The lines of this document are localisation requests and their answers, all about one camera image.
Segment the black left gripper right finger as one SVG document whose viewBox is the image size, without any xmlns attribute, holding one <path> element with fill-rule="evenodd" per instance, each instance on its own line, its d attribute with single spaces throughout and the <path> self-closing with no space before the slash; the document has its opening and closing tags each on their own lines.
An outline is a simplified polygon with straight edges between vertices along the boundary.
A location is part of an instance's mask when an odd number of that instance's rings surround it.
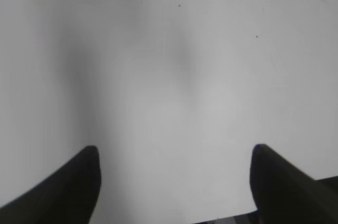
<svg viewBox="0 0 338 224">
<path fill-rule="evenodd" d="M 337 223 L 337 177 L 315 180 L 266 144 L 252 151 L 250 188 L 260 223 Z"/>
</svg>

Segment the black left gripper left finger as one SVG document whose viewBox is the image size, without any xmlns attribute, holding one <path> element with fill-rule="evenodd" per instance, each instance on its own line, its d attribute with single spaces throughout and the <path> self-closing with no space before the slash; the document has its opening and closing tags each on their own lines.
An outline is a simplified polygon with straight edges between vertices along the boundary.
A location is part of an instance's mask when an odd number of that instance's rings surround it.
<svg viewBox="0 0 338 224">
<path fill-rule="evenodd" d="M 99 151 L 86 146 L 44 181 L 1 207 L 1 223 L 88 224 L 100 188 Z"/>
</svg>

